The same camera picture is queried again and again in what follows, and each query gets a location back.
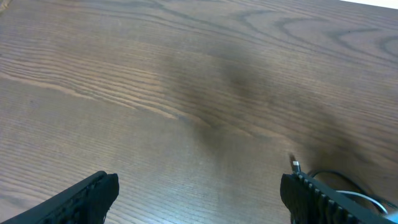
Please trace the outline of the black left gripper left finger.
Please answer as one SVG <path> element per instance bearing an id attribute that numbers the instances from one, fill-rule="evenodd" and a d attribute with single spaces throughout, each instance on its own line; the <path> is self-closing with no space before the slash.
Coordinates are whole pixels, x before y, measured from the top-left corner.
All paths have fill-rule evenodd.
<path id="1" fill-rule="evenodd" d="M 103 224 L 118 195 L 118 175 L 101 170 L 3 224 Z"/>

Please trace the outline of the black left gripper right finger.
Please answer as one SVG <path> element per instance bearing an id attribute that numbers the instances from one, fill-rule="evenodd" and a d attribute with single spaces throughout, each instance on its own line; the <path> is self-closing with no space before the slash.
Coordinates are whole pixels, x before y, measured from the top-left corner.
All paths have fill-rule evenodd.
<path id="1" fill-rule="evenodd" d="M 394 223 L 303 172 L 282 175 L 280 197 L 295 223 Z"/>

